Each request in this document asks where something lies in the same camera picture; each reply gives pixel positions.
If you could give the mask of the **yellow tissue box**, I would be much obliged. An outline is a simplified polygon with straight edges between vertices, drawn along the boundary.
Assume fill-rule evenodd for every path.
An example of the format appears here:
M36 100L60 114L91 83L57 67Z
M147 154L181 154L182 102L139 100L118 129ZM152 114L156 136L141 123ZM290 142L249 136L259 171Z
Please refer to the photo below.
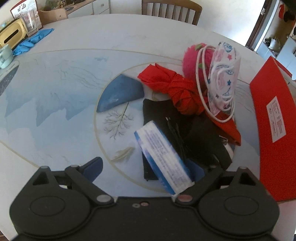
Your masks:
M14 49L27 35L27 27L22 18L14 19L1 30L0 45L9 45Z

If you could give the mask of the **white drawer cabinet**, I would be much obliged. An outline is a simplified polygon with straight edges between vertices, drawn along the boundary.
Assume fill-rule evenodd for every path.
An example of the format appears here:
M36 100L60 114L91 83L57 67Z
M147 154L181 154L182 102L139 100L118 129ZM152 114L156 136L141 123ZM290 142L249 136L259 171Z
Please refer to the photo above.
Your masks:
M77 18L81 16L102 15L110 13L110 1L82 1L77 4L68 5L64 8L50 11L38 10L42 25Z

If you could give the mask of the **black cloth item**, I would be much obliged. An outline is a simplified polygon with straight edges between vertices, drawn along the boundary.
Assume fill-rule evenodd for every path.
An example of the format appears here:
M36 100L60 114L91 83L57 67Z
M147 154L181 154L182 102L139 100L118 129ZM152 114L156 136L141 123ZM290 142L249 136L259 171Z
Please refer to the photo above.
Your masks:
M149 99L143 101L143 115L144 124L154 121L187 166L192 161L202 168L216 165L226 170L232 163L217 127L207 117L183 115L171 100Z

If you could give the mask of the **white wall cabinets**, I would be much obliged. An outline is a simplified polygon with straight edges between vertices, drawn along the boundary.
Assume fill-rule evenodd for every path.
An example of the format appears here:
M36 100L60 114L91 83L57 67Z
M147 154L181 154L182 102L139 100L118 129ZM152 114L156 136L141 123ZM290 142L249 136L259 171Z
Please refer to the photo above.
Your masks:
M295 1L276 1L267 13L267 25L255 47L264 60L279 61L295 81Z

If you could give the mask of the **red white cardboard box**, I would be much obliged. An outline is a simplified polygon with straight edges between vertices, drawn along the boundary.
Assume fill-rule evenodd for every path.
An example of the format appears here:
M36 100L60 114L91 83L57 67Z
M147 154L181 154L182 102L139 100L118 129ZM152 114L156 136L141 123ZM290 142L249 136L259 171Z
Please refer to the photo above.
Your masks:
M250 82L258 126L259 180L277 202L295 199L295 101L269 57Z

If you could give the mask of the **mint green mug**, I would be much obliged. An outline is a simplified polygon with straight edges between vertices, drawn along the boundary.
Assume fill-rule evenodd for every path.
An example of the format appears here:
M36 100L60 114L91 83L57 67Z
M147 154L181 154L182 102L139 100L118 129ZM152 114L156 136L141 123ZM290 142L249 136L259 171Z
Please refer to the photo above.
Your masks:
M13 51L11 47L6 44L4 47L1 48L0 51L0 68L4 69L10 65L10 63L13 61Z

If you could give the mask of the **dark wooden door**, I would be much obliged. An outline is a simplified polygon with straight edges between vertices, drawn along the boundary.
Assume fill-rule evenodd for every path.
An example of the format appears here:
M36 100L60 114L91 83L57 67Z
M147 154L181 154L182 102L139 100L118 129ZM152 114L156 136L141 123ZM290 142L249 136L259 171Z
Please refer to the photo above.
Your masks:
M252 30L249 39L245 47L250 50L254 50L256 45L259 42L259 39L263 35L264 30L269 22L270 15L273 11L273 1L272 0L265 0L259 17L255 23L254 29Z

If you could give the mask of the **wooden chair far side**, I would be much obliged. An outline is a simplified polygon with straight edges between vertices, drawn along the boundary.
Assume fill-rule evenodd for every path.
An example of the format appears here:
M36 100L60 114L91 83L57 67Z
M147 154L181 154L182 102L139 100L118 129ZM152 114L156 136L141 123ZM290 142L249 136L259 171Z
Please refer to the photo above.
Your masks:
M142 15L155 16L197 25L203 8L194 1L145 1Z

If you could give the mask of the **red knotted cloth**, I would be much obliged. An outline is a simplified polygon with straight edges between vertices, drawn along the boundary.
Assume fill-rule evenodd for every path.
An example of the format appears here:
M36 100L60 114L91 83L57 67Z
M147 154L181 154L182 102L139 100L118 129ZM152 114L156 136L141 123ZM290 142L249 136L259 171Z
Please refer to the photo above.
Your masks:
M206 113L194 80L184 78L177 72L159 64L150 64L137 77L151 90L167 94L181 114L205 114L217 126L219 135L227 138L228 142L233 145L241 145L241 135L233 119L220 123Z

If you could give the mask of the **red framed sign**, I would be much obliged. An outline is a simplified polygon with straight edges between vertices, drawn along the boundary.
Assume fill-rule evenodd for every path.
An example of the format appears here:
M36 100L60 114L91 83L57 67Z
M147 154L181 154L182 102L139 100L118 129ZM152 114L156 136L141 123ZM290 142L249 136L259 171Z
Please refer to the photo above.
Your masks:
M22 0L10 9L14 19L22 19L27 29L27 36L30 37L42 28L38 15L37 3L35 0Z

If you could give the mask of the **blue rubber gloves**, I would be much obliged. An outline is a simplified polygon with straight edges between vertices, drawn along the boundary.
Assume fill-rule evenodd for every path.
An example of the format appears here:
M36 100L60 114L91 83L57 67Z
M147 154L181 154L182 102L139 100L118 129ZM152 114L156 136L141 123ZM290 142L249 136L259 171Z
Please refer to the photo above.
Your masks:
M39 41L44 39L50 33L54 31L53 28L50 29L43 29L34 34L33 36L29 37L28 39L23 40L20 44L18 44L15 49L13 50L13 55L18 56L25 52L30 51Z

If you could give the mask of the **blue white small box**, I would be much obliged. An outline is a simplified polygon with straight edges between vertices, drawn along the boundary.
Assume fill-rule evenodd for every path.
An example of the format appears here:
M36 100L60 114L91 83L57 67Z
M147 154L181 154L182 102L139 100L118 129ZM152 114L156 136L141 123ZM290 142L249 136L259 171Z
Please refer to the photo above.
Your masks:
M170 195L177 196L195 184L184 162L154 121L136 130L134 136L153 172Z

